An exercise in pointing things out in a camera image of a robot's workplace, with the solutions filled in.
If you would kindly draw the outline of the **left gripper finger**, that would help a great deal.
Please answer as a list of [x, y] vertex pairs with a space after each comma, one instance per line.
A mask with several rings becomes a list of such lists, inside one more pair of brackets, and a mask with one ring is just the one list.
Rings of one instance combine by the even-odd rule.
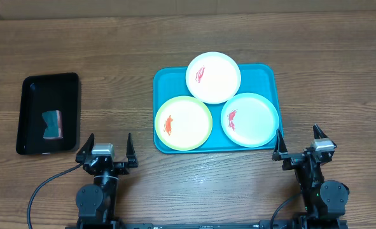
[[90, 154], [94, 146], [94, 139], [95, 136], [93, 133], [91, 133], [86, 143], [81, 147], [79, 152], [77, 152], [77, 156], [87, 156], [88, 154]]
[[127, 157], [128, 163], [136, 163], [136, 153], [135, 153], [134, 145], [132, 142], [131, 133], [129, 133], [127, 137], [126, 157]]

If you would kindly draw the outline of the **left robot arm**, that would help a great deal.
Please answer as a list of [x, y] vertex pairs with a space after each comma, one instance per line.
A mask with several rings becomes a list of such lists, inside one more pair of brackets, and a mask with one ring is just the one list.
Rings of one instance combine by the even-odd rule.
[[75, 161], [94, 177], [92, 184], [82, 186], [76, 194], [79, 210], [76, 228], [125, 228], [122, 220], [115, 216], [115, 206], [119, 177], [129, 175], [130, 170], [139, 165], [132, 135], [127, 137], [125, 162], [114, 161], [111, 143], [97, 144], [94, 139], [91, 134], [76, 154]]

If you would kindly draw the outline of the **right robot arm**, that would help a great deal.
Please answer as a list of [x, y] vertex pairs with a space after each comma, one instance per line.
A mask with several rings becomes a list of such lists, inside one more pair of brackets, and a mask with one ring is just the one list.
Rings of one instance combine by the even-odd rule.
[[[313, 126], [314, 139], [300, 153], [289, 153], [280, 130], [276, 131], [273, 161], [281, 161], [283, 170], [295, 171], [300, 193], [283, 202], [273, 213], [271, 228], [347, 228], [345, 205], [350, 190], [341, 182], [325, 180], [321, 166], [332, 161], [337, 145], [319, 128]], [[305, 212], [280, 223], [275, 222], [278, 212], [292, 200], [302, 197]]]

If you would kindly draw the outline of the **green and pink sponge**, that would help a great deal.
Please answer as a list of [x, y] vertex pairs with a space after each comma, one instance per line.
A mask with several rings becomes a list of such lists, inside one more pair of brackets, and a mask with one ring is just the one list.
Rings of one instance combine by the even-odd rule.
[[46, 123], [43, 139], [57, 140], [63, 138], [62, 114], [59, 110], [42, 113], [42, 118]]

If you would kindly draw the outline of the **white plate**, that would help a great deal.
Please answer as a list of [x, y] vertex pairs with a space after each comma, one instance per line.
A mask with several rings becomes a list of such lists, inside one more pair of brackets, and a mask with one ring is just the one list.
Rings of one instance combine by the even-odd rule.
[[220, 52], [206, 52], [195, 57], [185, 74], [186, 86], [198, 100], [220, 104], [239, 90], [241, 73], [237, 63]]

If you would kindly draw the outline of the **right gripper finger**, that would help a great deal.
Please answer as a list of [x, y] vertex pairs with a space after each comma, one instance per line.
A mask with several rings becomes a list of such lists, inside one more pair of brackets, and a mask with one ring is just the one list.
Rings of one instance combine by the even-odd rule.
[[287, 147], [285, 145], [284, 138], [281, 134], [281, 130], [277, 129], [275, 148], [274, 148], [274, 151], [273, 151], [273, 155], [274, 156], [283, 156], [283, 155], [287, 155], [287, 154], [288, 154], [288, 150], [287, 150]]
[[321, 130], [318, 124], [313, 126], [314, 139], [326, 139], [328, 136]]

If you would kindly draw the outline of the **green rimmed plate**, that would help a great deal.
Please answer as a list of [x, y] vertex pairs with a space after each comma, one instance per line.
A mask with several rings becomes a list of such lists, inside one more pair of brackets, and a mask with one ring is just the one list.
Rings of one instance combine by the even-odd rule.
[[190, 151], [205, 143], [212, 131], [212, 115], [200, 100], [177, 96], [163, 103], [155, 115], [155, 133], [168, 148]]

